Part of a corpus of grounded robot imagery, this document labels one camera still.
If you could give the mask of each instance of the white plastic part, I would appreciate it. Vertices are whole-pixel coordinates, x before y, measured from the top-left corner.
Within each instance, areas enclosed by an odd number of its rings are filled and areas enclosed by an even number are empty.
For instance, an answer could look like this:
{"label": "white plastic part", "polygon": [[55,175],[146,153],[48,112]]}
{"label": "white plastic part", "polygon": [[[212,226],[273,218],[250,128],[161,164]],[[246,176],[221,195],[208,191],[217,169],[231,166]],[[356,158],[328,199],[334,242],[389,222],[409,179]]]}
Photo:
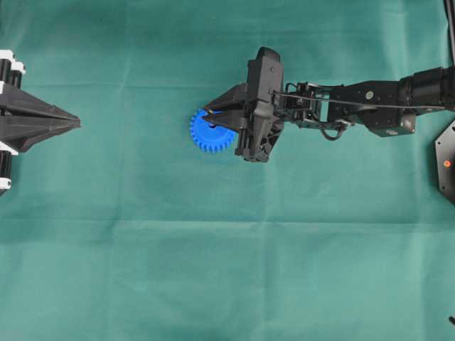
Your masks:
{"label": "white plastic part", "polygon": [[0,59],[9,59],[12,63],[16,61],[11,50],[0,50]]}
{"label": "white plastic part", "polygon": [[22,62],[12,62],[11,71],[19,71],[22,75],[26,74],[26,67]]}
{"label": "white plastic part", "polygon": [[0,178],[0,190],[9,190],[11,188],[11,179]]}
{"label": "white plastic part", "polygon": [[12,149],[10,146],[7,144],[4,144],[3,142],[0,141],[0,151],[9,151],[11,155],[17,156],[19,153]]}

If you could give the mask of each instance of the black cylinder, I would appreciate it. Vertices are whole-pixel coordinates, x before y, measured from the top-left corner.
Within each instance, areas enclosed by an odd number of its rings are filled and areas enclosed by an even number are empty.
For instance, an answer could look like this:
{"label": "black cylinder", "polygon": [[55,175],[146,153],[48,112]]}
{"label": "black cylinder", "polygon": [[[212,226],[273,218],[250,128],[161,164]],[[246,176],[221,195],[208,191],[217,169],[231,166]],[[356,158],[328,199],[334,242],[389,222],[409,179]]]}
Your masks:
{"label": "black cylinder", "polygon": [[9,151],[0,151],[0,195],[11,186],[11,159]]}
{"label": "black cylinder", "polygon": [[20,89],[22,85],[22,72],[16,70],[11,71],[8,83]]}
{"label": "black cylinder", "polygon": [[0,81],[8,82],[11,71],[11,61],[9,59],[0,59]]}

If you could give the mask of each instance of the robotic arm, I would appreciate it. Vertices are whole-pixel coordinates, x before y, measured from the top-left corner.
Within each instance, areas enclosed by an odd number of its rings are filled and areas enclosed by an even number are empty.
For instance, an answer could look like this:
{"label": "robotic arm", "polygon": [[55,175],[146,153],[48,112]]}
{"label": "robotic arm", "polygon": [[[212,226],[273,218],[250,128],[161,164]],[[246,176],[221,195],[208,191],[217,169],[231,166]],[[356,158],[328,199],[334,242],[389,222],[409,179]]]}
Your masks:
{"label": "robotic arm", "polygon": [[21,90],[26,69],[0,50],[0,195],[11,188],[11,159],[38,142],[80,127],[78,117]]}
{"label": "robotic arm", "polygon": [[[381,137],[413,134],[418,116],[455,111],[455,67],[418,72],[400,81],[349,86],[305,82],[284,87],[280,61],[277,52],[260,48],[256,59],[248,62],[246,83],[204,107],[206,121],[239,134],[235,154],[246,161],[269,160],[284,122],[318,129],[326,139],[335,141],[355,124],[363,124]],[[321,121],[322,102],[328,102],[327,121]]]}

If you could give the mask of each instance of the green tablecloth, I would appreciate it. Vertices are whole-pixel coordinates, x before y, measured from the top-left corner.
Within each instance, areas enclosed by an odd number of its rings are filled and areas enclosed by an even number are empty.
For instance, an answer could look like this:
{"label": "green tablecloth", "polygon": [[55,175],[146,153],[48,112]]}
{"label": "green tablecloth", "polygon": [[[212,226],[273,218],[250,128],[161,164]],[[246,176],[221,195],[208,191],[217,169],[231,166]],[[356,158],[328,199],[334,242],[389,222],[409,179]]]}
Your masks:
{"label": "green tablecloth", "polygon": [[286,81],[449,66],[442,1],[3,0],[23,89],[83,128],[14,160],[0,340],[453,340],[454,206],[434,140],[286,126],[268,164],[188,124],[258,47]]}

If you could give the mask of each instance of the blue gear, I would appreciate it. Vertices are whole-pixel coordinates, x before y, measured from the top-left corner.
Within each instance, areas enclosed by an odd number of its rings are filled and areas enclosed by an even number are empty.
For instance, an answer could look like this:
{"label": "blue gear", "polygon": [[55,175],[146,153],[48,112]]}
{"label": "blue gear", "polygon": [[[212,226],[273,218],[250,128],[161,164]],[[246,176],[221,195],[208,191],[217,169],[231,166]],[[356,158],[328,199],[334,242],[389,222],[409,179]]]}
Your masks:
{"label": "blue gear", "polygon": [[235,138],[235,132],[223,126],[210,126],[202,118],[207,112],[199,109],[191,117],[190,133],[194,144],[207,153],[217,153],[230,147]]}

